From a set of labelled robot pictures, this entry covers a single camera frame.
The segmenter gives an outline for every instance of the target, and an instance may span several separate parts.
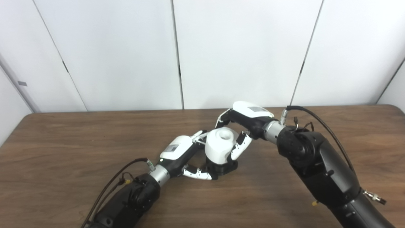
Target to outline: wood grain surface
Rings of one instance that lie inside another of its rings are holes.
[[[361,185],[405,228],[405,116],[394,106],[310,108],[336,133]],[[280,116],[282,108],[269,108]],[[179,135],[211,130],[224,110],[48,113],[26,116],[0,148],[0,227],[78,228],[106,182],[137,157],[156,162]],[[314,121],[291,111],[300,124]],[[230,125],[241,130],[236,124]],[[331,138],[320,124],[315,130]],[[340,227],[305,188],[275,145],[253,141],[236,171],[217,181],[171,179],[136,227]],[[204,153],[190,163],[201,165]],[[129,169],[142,174],[137,164]]]

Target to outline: white wall panel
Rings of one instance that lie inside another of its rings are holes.
[[[398,70],[378,104],[390,104],[405,112],[405,64]]]
[[[374,104],[404,56],[405,1],[325,0],[293,104]]]
[[[0,67],[0,146],[22,118],[31,113]]]
[[[180,109],[169,0],[35,0],[91,111]]]
[[[290,103],[320,0],[174,0],[187,109]]]
[[[86,111],[30,0],[0,1],[0,64],[36,112]]]

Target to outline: robotic hand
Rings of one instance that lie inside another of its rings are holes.
[[[160,154],[156,167],[150,164],[149,173],[137,176],[120,189],[100,211],[95,212],[88,227],[133,228],[159,198],[160,188],[170,178],[178,177],[185,172],[187,162],[203,148],[202,140],[206,135],[206,131],[199,131],[192,136],[175,138]]]
[[[322,134],[298,127],[298,120],[295,126],[284,125],[287,112],[292,109],[307,111],[330,131],[319,117],[299,106],[288,106],[283,111],[281,121],[278,121],[262,107],[237,101],[232,109],[218,117],[216,124],[216,128],[222,128],[229,122],[235,122],[247,129],[241,132],[227,161],[236,159],[252,139],[270,141],[277,145],[279,154],[289,160],[317,202],[326,205],[343,227],[393,228],[366,196],[382,204],[385,204],[385,200],[360,187],[348,158],[346,164]],[[344,152],[334,134],[330,133]]]

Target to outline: label on robot hand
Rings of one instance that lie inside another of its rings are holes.
[[[248,107],[250,110],[252,110],[253,112],[268,112],[266,109],[259,107],[259,106],[251,106]]]
[[[180,144],[170,144],[163,152],[174,152]]]

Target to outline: wire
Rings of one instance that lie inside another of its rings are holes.
[[[124,179],[124,174],[128,174],[128,175],[132,178],[132,180],[135,179],[134,176],[133,176],[131,173],[129,173],[129,172],[123,172],[123,173],[122,173],[122,176],[121,176],[121,179]]]
[[[287,106],[286,110],[287,110],[287,111],[289,111],[289,110],[300,110],[300,111],[304,111],[304,112],[310,114],[311,116],[313,116],[316,120],[318,120],[318,122],[322,124],[322,126],[329,132],[329,134],[330,134],[330,135],[332,136],[332,138],[335,140],[335,142],[336,142],[337,146],[339,147],[340,151],[342,152],[342,154],[343,154],[343,156],[344,156],[344,158],[345,158],[345,160],[346,160],[347,165],[349,166],[349,168],[353,171],[353,173],[356,173],[356,172],[354,171],[353,165],[352,165],[352,163],[351,163],[351,161],[350,161],[350,159],[349,159],[349,156],[347,155],[346,150],[343,148],[343,146],[342,146],[342,144],[340,143],[339,139],[337,139],[337,137],[336,137],[336,135],[333,133],[333,131],[326,125],[326,123],[325,123],[319,116],[317,116],[315,113],[313,113],[312,111],[310,111],[310,110],[308,110],[308,109],[306,109],[306,108],[304,108],[304,107],[296,106],[296,105],[289,105],[289,106]]]
[[[119,176],[126,168],[128,168],[128,166],[136,163],[136,162],[140,162],[140,161],[144,161],[147,162],[148,159],[146,157],[144,158],[137,158],[133,161],[131,161],[130,163],[126,164],[124,167],[122,167],[120,169],[120,171],[118,171],[112,178],[111,180],[105,185],[105,187],[101,190],[100,194],[98,195],[96,201],[94,202],[92,208],[89,211],[89,214],[87,215],[86,219],[84,220],[83,224],[80,226],[80,228],[84,228],[86,226],[86,224],[89,222],[89,218],[92,215],[94,209],[96,208],[98,202],[100,201],[101,197],[103,196],[103,194],[105,193],[105,191],[107,190],[107,188],[111,185],[111,183],[117,178],[117,176]]]
[[[104,196],[104,198],[101,200],[101,202],[98,204],[96,210],[94,211],[93,217],[92,217],[92,222],[94,221],[94,217],[96,216],[98,210],[100,209],[101,205],[104,203],[104,201],[107,199],[107,197],[119,186],[122,185],[124,182],[120,181],[118,183],[116,183],[111,189],[110,191],[107,193],[107,195]]]

